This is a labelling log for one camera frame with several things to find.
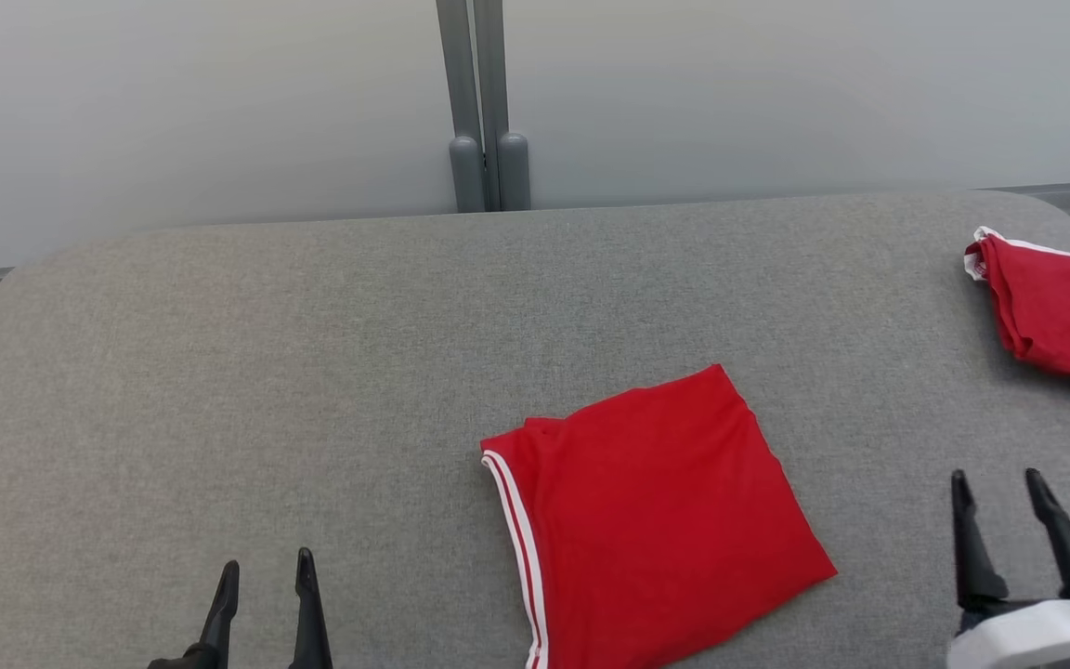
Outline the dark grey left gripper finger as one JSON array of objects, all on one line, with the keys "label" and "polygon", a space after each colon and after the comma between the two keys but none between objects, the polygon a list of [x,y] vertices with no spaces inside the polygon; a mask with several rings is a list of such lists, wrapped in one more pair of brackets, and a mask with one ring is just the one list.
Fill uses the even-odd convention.
[{"label": "dark grey left gripper finger", "polygon": [[227,668],[230,628],[236,614],[241,591],[241,566],[230,560],[221,568],[219,584],[214,593],[211,609],[205,614],[202,634],[181,657],[157,658],[148,668]]},{"label": "dark grey left gripper finger", "polygon": [[299,619],[294,636],[294,656],[288,666],[296,669],[333,669],[319,577],[316,574],[314,552],[308,547],[301,547],[297,552],[294,591],[300,598]]}]

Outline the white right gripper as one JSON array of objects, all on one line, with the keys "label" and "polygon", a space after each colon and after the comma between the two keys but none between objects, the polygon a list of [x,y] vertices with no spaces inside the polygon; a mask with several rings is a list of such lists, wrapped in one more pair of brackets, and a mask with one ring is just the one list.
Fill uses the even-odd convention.
[{"label": "white right gripper", "polygon": [[977,524],[977,504],[962,469],[952,471],[957,605],[960,629],[948,668],[1070,668],[1070,516],[1036,467],[1024,471],[1035,517],[1046,533],[1061,581],[1060,598],[1007,600]]}]

